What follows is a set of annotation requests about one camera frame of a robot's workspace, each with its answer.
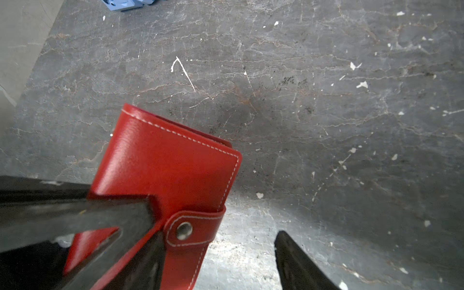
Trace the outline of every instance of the gray floor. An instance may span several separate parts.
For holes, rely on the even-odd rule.
[[[66,0],[0,174],[91,183],[132,103],[244,156],[197,289],[279,289],[279,229],[349,289],[463,289],[461,5]]]
[[[0,138],[63,0],[5,1],[0,9]]]

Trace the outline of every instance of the wallet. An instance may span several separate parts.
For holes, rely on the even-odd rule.
[[[148,197],[155,225],[92,290],[104,288],[159,231],[166,248],[161,290],[193,289],[241,161],[241,154],[227,141],[125,104],[88,199]],[[175,229],[184,222],[193,231],[179,240]],[[116,230],[76,234],[64,273]]]

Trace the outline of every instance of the blue object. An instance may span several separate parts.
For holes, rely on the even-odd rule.
[[[152,4],[155,0],[102,0],[111,11],[123,11]]]

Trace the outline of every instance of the metal button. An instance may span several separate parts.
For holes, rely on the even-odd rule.
[[[189,223],[188,221],[185,221],[177,227],[176,237],[179,240],[183,241],[183,240],[188,239],[188,237],[190,237],[192,232],[193,232],[192,224]]]

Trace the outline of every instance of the white stitching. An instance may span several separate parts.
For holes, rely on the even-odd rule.
[[[201,254],[200,254],[200,257],[198,258],[197,268],[195,269],[195,273],[193,274],[192,280],[190,281],[190,284],[187,290],[190,290],[192,287],[192,284],[193,284],[193,281],[195,280],[195,276],[197,275],[198,267],[200,266],[201,257],[203,256],[203,252],[205,251],[205,248],[206,246],[204,246],[203,249],[201,249]]]
[[[176,218],[175,221],[173,221],[171,223],[171,226],[169,227],[168,229],[168,232],[166,233],[166,242],[168,244],[170,244],[171,246],[173,247],[183,247],[183,246],[189,246],[189,245],[201,245],[201,244],[204,244],[204,243],[209,243],[211,242],[212,240],[207,240],[207,241],[203,241],[203,242],[196,242],[196,243],[189,243],[189,244],[173,244],[169,241],[169,232],[171,231],[171,229],[173,228],[174,224],[180,220],[181,218],[188,218],[188,219],[221,219],[222,216],[220,217],[214,217],[214,218],[210,218],[210,217],[197,217],[197,216],[193,216],[193,215],[181,215],[180,217]]]
[[[155,126],[155,127],[157,127],[157,128],[160,128],[160,129],[162,129],[162,130],[165,130],[165,131],[167,131],[167,132],[170,132],[170,133],[173,133],[173,134],[175,134],[175,135],[180,136],[180,134],[177,134],[176,132],[173,132],[173,131],[171,131],[171,130],[168,130],[168,129],[166,129],[166,128],[163,128],[162,126],[160,126],[160,125],[158,125],[158,124],[153,124],[152,122],[149,122],[149,121],[146,121],[146,120],[144,120],[144,119],[142,119],[142,118],[139,118],[139,117],[137,117],[136,115],[130,114],[129,112],[127,112],[127,111],[124,110],[124,109],[122,109],[121,111],[124,112],[124,113],[126,113],[127,115],[129,115],[129,116],[131,116],[131,117],[133,117],[133,118],[139,120],[139,121],[142,121],[142,122],[144,122],[144,123],[150,124],[150,125],[152,125],[152,126]],[[235,173],[235,170],[237,170],[238,161],[239,161],[240,159],[239,159],[239,157],[238,157],[237,155],[234,155],[234,154],[231,154],[231,153],[222,151],[222,150],[220,150],[219,148],[216,148],[216,147],[207,145],[207,144],[205,144],[205,143],[196,141],[195,139],[192,139],[192,138],[187,137],[187,136],[185,136],[185,135],[182,135],[182,137],[184,137],[184,138],[186,138],[186,139],[189,139],[189,140],[191,140],[191,141],[193,141],[193,142],[195,142],[195,143],[199,143],[199,144],[201,144],[201,145],[207,146],[207,147],[209,147],[209,148],[216,149],[216,150],[218,150],[219,152],[225,153],[225,154],[227,154],[227,155],[234,156],[234,157],[237,159],[237,162],[235,163],[235,166],[234,166],[234,168],[233,168],[231,177],[229,178],[229,182],[227,183],[227,186],[226,186],[226,189],[225,189],[225,191],[224,191],[224,194],[222,195],[221,203],[219,203],[219,206],[218,206],[218,209],[217,209],[217,211],[219,212],[219,209],[221,208],[221,205],[222,205],[222,203],[224,202],[224,198],[226,197],[226,193],[227,193],[227,191],[229,190],[229,186],[231,185],[232,177],[233,177],[233,175],[234,175],[234,173]],[[195,273],[193,274],[192,281],[190,281],[190,285],[188,286],[188,289],[187,289],[187,290],[190,290],[190,287],[192,286],[193,281],[195,280],[195,276],[197,275],[198,267],[200,266],[201,257],[203,256],[203,252],[205,251],[205,248],[206,248],[206,247],[203,247],[203,249],[201,250],[200,257],[198,258],[197,268],[195,269]]]

